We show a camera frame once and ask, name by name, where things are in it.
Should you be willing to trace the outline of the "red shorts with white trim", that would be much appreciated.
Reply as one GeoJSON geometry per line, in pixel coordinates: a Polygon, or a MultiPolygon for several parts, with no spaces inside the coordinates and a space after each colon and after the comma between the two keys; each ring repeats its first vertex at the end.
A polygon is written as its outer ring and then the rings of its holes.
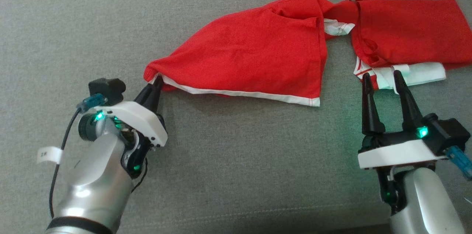
{"type": "Polygon", "coordinates": [[[222,16],[174,52],[151,61],[144,79],[192,94],[320,106],[327,59],[328,0],[277,0],[222,16]]]}

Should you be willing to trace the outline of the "large grey sofa seat cushion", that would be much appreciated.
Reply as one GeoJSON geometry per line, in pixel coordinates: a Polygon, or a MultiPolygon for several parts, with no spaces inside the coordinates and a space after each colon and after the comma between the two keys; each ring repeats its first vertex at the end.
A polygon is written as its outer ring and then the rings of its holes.
{"type": "MultiPolygon", "coordinates": [[[[143,70],[212,20],[275,0],[0,0],[0,234],[43,234],[55,165],[88,83],[143,70]]],[[[341,0],[329,0],[337,3],[341,0]]],[[[472,26],[472,0],[456,0],[472,26]]],[[[349,36],[327,42],[320,107],[163,93],[169,140],[148,155],[119,234],[388,233],[376,172],[361,170],[361,83],[349,36]]]]}

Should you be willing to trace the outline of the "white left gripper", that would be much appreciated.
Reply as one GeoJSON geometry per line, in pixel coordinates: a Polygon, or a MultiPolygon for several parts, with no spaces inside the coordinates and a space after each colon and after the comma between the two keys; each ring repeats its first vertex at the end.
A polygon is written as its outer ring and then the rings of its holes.
{"type": "Polygon", "coordinates": [[[134,102],[94,107],[99,114],[96,119],[103,122],[101,133],[116,135],[122,144],[119,164],[132,179],[146,169],[148,152],[167,143],[167,131],[157,115],[163,85],[163,78],[157,75],[152,84],[140,91],[134,102]]]}

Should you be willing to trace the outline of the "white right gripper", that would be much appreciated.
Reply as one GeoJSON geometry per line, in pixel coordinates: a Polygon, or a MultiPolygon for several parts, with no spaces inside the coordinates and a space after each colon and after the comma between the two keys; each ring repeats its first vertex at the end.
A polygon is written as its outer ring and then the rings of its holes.
{"type": "Polygon", "coordinates": [[[365,73],[362,77],[361,128],[365,137],[358,151],[359,167],[371,169],[445,160],[443,153],[436,155],[424,142],[432,131],[423,123],[423,115],[400,70],[394,70],[394,81],[402,107],[403,130],[386,133],[376,109],[371,76],[365,73]]]}

